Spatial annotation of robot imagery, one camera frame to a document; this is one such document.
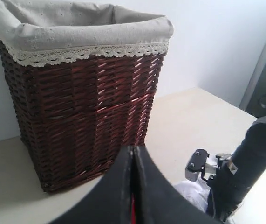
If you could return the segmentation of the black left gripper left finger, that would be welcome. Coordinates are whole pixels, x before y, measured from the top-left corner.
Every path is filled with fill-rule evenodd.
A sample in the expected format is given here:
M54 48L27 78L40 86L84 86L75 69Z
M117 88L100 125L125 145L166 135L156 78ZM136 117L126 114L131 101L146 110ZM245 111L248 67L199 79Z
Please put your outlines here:
M133 147L122 147L93 189L52 224L130 224Z

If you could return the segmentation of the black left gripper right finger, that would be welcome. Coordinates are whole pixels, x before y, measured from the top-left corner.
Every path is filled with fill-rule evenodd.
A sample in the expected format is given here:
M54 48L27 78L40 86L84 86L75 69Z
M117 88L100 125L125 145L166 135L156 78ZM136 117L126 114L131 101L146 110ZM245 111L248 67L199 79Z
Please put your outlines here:
M146 147L132 148L132 194L137 224L219 224L187 201L163 176Z

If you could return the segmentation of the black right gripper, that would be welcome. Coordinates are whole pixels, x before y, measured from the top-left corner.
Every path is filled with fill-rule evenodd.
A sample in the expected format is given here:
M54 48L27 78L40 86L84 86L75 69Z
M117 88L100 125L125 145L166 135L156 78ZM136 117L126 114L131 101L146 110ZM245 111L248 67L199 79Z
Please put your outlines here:
M210 175L207 185L210 191L206 214L220 222L227 222L240 204L240 200L235 197L234 186L220 180L216 175Z

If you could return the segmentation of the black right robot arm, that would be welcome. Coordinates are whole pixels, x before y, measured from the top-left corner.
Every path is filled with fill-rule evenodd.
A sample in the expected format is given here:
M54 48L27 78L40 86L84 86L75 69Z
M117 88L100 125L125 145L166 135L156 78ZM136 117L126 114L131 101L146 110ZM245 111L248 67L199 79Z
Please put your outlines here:
M222 163L214 176L210 176L206 213L225 222L265 170L266 116L252 124L231 158Z

